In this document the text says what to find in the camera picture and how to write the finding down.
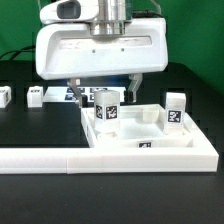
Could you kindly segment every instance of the small white box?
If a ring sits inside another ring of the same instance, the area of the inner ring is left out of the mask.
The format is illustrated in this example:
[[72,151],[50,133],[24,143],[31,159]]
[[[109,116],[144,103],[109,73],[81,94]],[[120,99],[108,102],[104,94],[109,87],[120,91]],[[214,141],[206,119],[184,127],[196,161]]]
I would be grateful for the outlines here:
[[28,107],[42,107],[43,105],[43,87],[30,87],[27,93]]
[[11,88],[9,86],[0,87],[0,108],[5,108],[11,99]]
[[186,95],[184,93],[166,94],[166,120],[164,134],[183,134],[184,113],[186,107]]
[[103,90],[94,93],[95,129],[102,133],[117,132],[120,128],[120,93]]

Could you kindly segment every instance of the black cable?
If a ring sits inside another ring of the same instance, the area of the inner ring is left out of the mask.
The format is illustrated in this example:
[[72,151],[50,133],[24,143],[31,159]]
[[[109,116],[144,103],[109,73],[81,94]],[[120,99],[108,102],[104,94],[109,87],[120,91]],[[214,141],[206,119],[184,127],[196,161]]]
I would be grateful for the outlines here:
[[4,56],[6,56],[6,55],[8,55],[8,54],[16,53],[16,52],[20,52],[20,53],[23,53],[23,52],[34,53],[35,51],[31,51],[31,50],[15,50],[15,51],[8,51],[8,52],[6,52],[6,53],[4,53],[4,54],[2,54],[2,55],[0,56],[0,60],[1,60]]
[[[30,49],[35,49],[36,48],[36,45],[32,45],[32,46],[28,46],[28,47],[24,47],[22,48],[20,51],[23,51],[23,50],[30,50]],[[21,53],[23,52],[16,52],[14,53],[10,58],[9,60],[12,61],[14,58],[16,58],[18,55],[20,55]]]

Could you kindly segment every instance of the black table surface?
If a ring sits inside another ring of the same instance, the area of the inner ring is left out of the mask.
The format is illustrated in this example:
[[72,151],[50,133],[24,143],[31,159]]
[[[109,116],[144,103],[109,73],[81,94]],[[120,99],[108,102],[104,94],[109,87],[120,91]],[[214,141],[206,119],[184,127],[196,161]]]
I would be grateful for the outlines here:
[[[89,87],[128,84],[127,75],[81,79]],[[3,61],[6,85],[13,98],[0,109],[0,148],[88,147],[78,105],[27,108],[30,86],[46,90],[66,80],[42,80],[32,62]],[[219,153],[216,173],[0,175],[0,223],[224,223],[224,97],[186,66],[169,63],[144,74],[137,104],[164,106],[166,92],[186,94],[186,111]]]

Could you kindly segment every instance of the white platform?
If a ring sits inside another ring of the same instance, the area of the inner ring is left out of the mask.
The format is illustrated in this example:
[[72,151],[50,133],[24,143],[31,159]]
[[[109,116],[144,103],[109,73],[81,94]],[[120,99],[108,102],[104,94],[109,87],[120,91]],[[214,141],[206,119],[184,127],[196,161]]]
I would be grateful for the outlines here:
[[[164,109],[157,123],[142,122],[144,106],[121,107],[117,138],[98,136],[93,108],[82,109],[82,124],[91,147],[0,149],[0,173],[216,172],[219,155],[185,113],[184,135],[164,136]],[[151,143],[139,148],[139,143]]]

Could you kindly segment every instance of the green backdrop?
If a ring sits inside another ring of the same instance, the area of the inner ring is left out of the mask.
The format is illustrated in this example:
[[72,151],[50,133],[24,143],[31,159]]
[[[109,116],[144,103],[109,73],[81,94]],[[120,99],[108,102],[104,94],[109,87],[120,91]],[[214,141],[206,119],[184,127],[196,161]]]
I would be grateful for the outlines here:
[[[134,9],[155,9],[150,0],[133,1]],[[168,23],[169,61],[185,64],[224,95],[224,0],[158,2]],[[0,54],[35,44],[40,28],[36,0],[0,2]],[[24,53],[17,60],[33,58]]]

